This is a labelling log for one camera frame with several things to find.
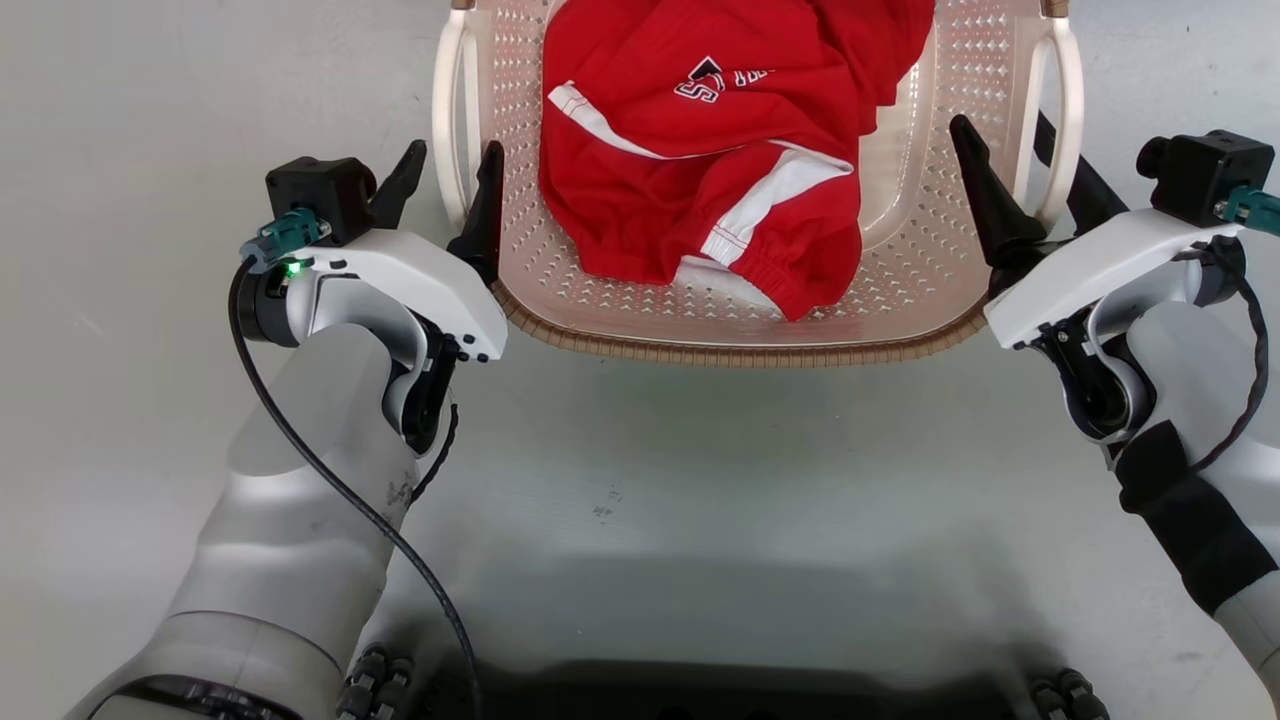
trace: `gray floor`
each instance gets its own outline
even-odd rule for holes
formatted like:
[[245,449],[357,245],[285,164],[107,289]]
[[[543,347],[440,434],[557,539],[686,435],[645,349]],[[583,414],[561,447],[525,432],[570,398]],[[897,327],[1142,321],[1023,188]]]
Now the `gray floor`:
[[[444,5],[0,10],[8,715],[59,715],[154,629],[251,407],[223,300],[268,219],[261,177],[301,154],[381,176],[428,135]],[[1132,202],[1153,135],[1280,142],[1275,0],[1073,14],[1085,151]],[[406,223],[443,236],[431,184]],[[1275,278],[1266,242],[1254,275]],[[1121,512],[1048,365],[987,333],[824,372],[602,361],[516,336],[456,388],[462,433],[410,536],[493,665],[731,662],[916,688],[1059,660],[1117,719],[1271,716]],[[443,632],[434,614],[397,564],[381,621]]]

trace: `white stripe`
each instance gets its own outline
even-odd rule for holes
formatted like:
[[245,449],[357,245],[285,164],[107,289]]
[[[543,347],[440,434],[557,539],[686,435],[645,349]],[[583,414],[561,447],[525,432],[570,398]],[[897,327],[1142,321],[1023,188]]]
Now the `white stripe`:
[[[559,111],[591,133],[593,137],[632,155],[652,158],[654,160],[685,160],[730,152],[741,147],[726,147],[716,152],[704,152],[700,155],[659,155],[618,135],[609,126],[608,118],[573,87],[572,81],[557,87],[547,97],[556,104]],[[818,152],[817,150],[801,147],[783,140],[771,140],[768,142],[786,150],[778,158],[777,164],[773,165],[773,169],[769,170],[769,174],[755,183],[716,223],[712,233],[707,237],[707,242],[703,243],[703,254],[726,268],[742,258],[742,252],[751,243],[755,227],[769,215],[769,211],[776,205],[799,197],[829,179],[850,176],[854,172],[851,163]]]
[[746,191],[737,205],[716,223],[703,243],[703,255],[728,268],[742,258],[751,245],[756,225],[764,222],[774,206],[854,172],[849,163],[832,164],[818,155],[820,154],[803,147],[785,150],[769,174]]

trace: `black cable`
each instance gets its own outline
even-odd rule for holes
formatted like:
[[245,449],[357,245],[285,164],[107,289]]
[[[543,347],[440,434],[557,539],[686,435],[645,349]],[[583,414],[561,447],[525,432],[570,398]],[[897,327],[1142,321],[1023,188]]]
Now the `black cable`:
[[1231,425],[1231,430],[1226,434],[1226,438],[1213,446],[1213,450],[1210,450],[1208,455],[1202,457],[1199,462],[1192,465],[1192,471],[1199,473],[1216,462],[1224,452],[1235,445],[1235,441],[1240,439],[1244,430],[1253,420],[1253,416],[1258,414],[1258,409],[1262,407],[1262,398],[1267,395],[1267,382],[1271,375],[1271,341],[1267,334],[1267,320],[1262,316],[1262,302],[1258,300],[1258,295],[1253,292],[1253,286],[1249,284],[1244,273],[1240,272],[1240,269],[1224,255],[1211,252],[1208,250],[1189,250],[1175,258],[1175,260],[1192,259],[1207,260],[1222,268],[1222,272],[1225,272],[1226,275],[1235,282],[1235,287],[1239,290],[1240,297],[1244,299],[1245,305],[1249,307],[1249,325],[1252,325],[1253,336],[1257,338],[1253,345],[1253,384],[1249,386],[1249,398],[1244,405],[1244,413],[1235,420],[1235,424]]
[[471,674],[471,702],[475,717],[477,720],[484,720],[484,694],[480,689],[480,670],[476,664],[476,655],[471,648],[471,639],[467,637],[467,629],[462,625],[462,618],[458,616],[458,610],[453,606],[453,601],[449,600],[449,594],[444,592],[444,585],[440,584],[440,580],[436,579],[435,574],[431,573],[431,569],[428,568],[426,561],[422,560],[417,551],[413,550],[413,546],[411,546],[396,530],[396,528],[387,521],[385,518],[379,515],[376,510],[365,502],[365,498],[356,495],[356,492],[351,489],[347,483],[342,482],[342,478],[334,474],[334,471],[324,464],[324,460],[320,460],[320,456],[311,450],[306,441],[298,436],[298,432],[293,429],[293,425],[289,424],[289,420],[284,418],[284,414],[280,413],[280,407],[275,404],[275,400],[271,398],[270,391],[266,389],[266,383],[262,382],[262,375],[257,372],[253,356],[250,355],[248,343],[244,341],[244,332],[239,319],[241,286],[244,283],[244,277],[248,275],[248,269],[253,266],[255,261],[255,259],[250,258],[241,264],[238,270],[236,270],[236,277],[232,279],[230,295],[227,299],[227,315],[232,324],[232,340],[236,341],[236,352],[239,355],[241,364],[244,365],[244,374],[248,375],[248,382],[253,386],[257,398],[262,401],[262,407],[266,407],[268,415],[275,420],[276,427],[280,428],[284,437],[288,438],[289,443],[298,451],[298,455],[306,459],[315,471],[320,473],[320,477],[333,486],[333,489],[338,491],[338,495],[340,495],[343,500],[358,510],[360,514],[372,523],[381,534],[387,536],[387,539],[392,541],[392,544],[404,553],[404,557],[407,557],[410,564],[413,565],[413,569],[417,570],[419,574],[422,575],[422,579],[426,580],[426,584],[430,585],[431,592],[435,593],[435,598],[440,601],[440,609],[444,610],[445,619],[448,619],[449,625],[453,628],[453,634],[458,637],[458,644],[462,647],[462,657],[466,660],[467,671]]
[[444,445],[440,446],[440,454],[435,456],[435,462],[431,462],[431,468],[422,475],[422,482],[417,483],[413,488],[413,495],[410,496],[410,503],[417,502],[417,498],[422,497],[422,491],[426,486],[431,484],[435,475],[440,471],[440,466],[449,457],[449,448],[453,447],[453,439],[458,436],[458,404],[454,402],[449,406],[449,432],[444,436]]

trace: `black tape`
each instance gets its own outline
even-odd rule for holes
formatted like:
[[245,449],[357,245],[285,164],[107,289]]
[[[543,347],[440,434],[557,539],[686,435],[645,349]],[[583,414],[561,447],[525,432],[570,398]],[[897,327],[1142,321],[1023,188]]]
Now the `black tape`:
[[1164,421],[1129,443],[1116,465],[1120,505],[1140,515],[1183,575],[1192,600],[1213,615],[1277,570],[1226,497],[1190,470],[1178,430]]

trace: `teal connector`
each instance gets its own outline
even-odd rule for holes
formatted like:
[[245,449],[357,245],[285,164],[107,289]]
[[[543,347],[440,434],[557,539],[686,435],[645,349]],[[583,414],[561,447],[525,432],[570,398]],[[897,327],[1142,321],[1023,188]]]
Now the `teal connector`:
[[1238,187],[1213,210],[1229,223],[1280,237],[1280,197],[1253,187]]
[[329,223],[306,208],[289,210],[279,220],[273,220],[257,231],[257,237],[241,246],[241,259],[256,261],[250,273],[265,273],[291,252],[329,237]]

